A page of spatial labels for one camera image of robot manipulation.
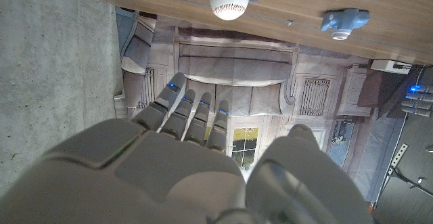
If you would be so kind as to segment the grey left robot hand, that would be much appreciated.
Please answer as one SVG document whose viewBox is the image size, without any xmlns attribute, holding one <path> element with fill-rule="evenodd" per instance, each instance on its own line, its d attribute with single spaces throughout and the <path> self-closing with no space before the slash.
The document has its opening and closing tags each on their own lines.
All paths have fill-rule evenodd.
<svg viewBox="0 0 433 224">
<path fill-rule="evenodd" d="M 411 86 L 405 99 L 401 102 L 401 110 L 432 118 L 432 86 Z"/>
</svg>

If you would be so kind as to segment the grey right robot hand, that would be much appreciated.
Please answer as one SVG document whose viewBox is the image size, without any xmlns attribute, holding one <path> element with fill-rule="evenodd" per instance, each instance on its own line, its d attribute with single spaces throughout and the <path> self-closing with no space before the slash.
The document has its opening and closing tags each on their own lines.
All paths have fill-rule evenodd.
<svg viewBox="0 0 433 224">
<path fill-rule="evenodd" d="M 371 223 L 350 177 L 294 125 L 244 177 L 225 154 L 229 105 L 176 73 L 132 120 L 100 122 L 46 151 L 1 198 L 2 223 Z"/>
</svg>

